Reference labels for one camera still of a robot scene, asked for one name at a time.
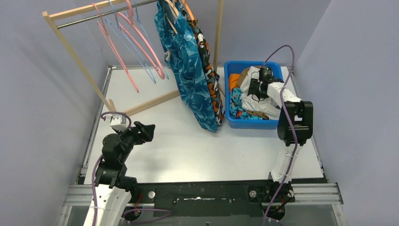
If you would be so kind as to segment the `white shorts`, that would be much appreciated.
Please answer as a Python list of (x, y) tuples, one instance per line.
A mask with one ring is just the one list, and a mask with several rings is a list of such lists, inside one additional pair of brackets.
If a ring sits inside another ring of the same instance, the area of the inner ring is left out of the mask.
[(255, 95), (247, 95), (250, 79), (259, 79), (260, 68), (260, 66), (249, 67), (247, 76), (240, 86), (242, 107), (246, 110), (263, 112), (270, 120), (278, 120), (281, 110), (271, 98), (258, 99)]

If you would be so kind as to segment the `light blue shark print shorts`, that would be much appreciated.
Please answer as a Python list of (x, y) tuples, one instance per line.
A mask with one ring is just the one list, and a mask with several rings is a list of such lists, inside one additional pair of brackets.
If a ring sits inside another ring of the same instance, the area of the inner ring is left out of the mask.
[(233, 119), (239, 120), (263, 120), (262, 117), (251, 115), (242, 107), (241, 89), (233, 88), (229, 91), (230, 115)]

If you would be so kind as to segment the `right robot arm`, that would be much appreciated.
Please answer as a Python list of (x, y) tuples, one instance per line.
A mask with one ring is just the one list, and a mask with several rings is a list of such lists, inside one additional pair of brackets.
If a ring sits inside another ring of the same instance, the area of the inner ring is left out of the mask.
[(259, 98), (270, 98), (281, 109), (277, 134), (282, 141), (276, 164), (270, 176), (279, 184), (289, 183), (292, 180), (292, 170), (299, 151), (313, 133), (313, 103), (303, 101), (286, 88), (280, 78), (273, 76), (271, 68), (251, 67), (248, 75), (259, 73), (252, 78), (248, 93)]

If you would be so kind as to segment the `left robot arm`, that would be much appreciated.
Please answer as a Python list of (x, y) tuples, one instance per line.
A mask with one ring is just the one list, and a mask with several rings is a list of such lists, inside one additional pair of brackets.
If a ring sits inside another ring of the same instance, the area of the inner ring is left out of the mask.
[(92, 176), (93, 198), (86, 226), (116, 226), (130, 201), (139, 196), (137, 179), (126, 176), (126, 160), (136, 145), (151, 142), (156, 126), (138, 121), (125, 131), (115, 131), (102, 141), (102, 154)]

